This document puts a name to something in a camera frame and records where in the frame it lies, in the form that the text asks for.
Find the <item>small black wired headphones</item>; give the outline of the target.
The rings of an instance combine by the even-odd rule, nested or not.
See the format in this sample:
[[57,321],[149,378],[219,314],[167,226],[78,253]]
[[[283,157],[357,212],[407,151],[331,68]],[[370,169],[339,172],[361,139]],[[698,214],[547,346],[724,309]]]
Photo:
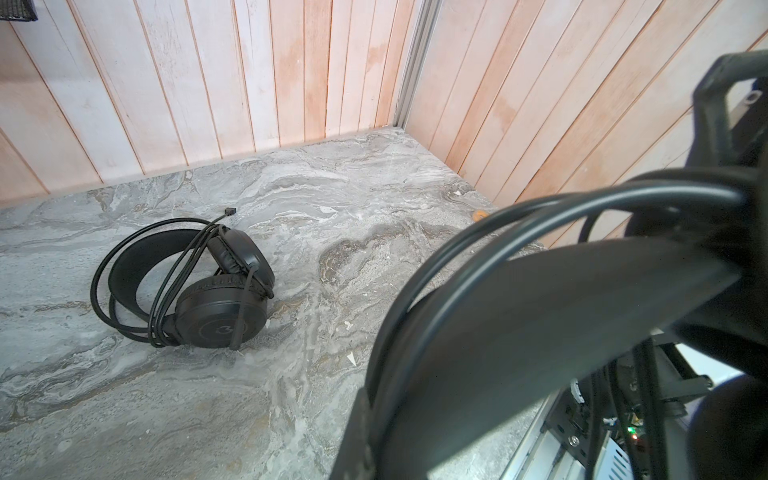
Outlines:
[[634,357],[651,477],[669,477],[652,331],[740,376],[686,439],[694,479],[767,475],[767,174],[689,167],[527,201],[409,279],[366,373],[375,479],[416,479],[569,380]]

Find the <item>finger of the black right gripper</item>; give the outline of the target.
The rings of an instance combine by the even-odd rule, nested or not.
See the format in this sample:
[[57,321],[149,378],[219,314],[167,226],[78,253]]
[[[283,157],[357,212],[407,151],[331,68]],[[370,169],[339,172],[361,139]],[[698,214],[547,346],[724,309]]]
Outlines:
[[688,167],[755,167],[767,123],[749,121],[732,134],[727,95],[732,87],[767,76],[767,52],[756,50],[720,56],[693,92],[694,140]]

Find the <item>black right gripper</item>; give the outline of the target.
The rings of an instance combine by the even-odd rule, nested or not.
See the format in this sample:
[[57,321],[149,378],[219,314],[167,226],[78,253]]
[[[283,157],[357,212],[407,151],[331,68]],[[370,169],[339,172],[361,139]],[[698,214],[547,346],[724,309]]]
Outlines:
[[[656,341],[654,356],[663,415],[682,418],[686,405],[702,398],[714,382],[695,372],[675,341]],[[633,355],[571,380],[555,397],[542,432],[557,440],[557,459],[572,457],[592,479],[648,479],[646,412]]]

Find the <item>large black gaming headset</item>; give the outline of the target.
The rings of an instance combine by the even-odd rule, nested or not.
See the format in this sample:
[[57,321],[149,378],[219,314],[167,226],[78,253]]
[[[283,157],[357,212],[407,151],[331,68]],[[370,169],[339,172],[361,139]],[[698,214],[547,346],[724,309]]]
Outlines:
[[244,231],[182,217],[130,234],[98,265],[90,285],[97,317],[154,348],[238,350],[265,326],[275,274]]

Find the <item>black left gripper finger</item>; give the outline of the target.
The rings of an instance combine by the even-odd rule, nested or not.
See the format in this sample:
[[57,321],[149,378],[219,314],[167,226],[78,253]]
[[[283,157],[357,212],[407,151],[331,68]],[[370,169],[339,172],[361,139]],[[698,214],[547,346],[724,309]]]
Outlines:
[[358,390],[331,471],[331,480],[371,480],[376,463],[370,446],[372,407],[365,388]]

